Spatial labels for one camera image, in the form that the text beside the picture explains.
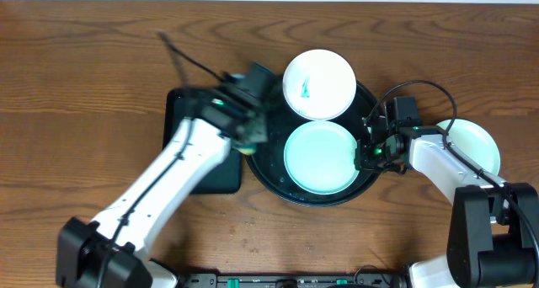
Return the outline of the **green yellow sponge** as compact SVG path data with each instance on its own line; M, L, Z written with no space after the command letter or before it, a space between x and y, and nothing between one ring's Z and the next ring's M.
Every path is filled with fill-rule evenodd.
M251 156L255 154L258 148L256 143L239 143L239 142L234 143L232 147L245 156Z

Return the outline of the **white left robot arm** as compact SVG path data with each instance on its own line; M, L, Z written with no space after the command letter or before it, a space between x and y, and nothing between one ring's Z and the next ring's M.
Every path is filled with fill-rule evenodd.
M168 145L143 174L89 223L60 230L60 287L175 287L178 276L149 259L153 244L194 187L232 148L267 139L269 95L225 88L184 93L186 112Z

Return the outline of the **pale green plate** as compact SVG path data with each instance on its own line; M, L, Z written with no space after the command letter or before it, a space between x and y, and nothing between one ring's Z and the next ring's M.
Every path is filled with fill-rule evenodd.
M501 156L491 135L470 120L456 119L449 130L449 142L484 170L498 175Z

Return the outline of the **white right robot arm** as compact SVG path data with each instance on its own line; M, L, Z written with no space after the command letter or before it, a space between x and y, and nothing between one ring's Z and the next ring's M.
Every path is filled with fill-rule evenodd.
M445 254L408 268L411 287L538 285L538 193L481 169L434 126L386 130L357 141L355 166L423 174L450 201Z

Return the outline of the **mint green plate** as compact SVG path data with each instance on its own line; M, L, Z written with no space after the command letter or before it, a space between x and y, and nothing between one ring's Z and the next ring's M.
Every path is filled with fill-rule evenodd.
M331 121L310 121L296 128L284 148L284 164L292 181L315 195L333 195L352 185L356 140Z

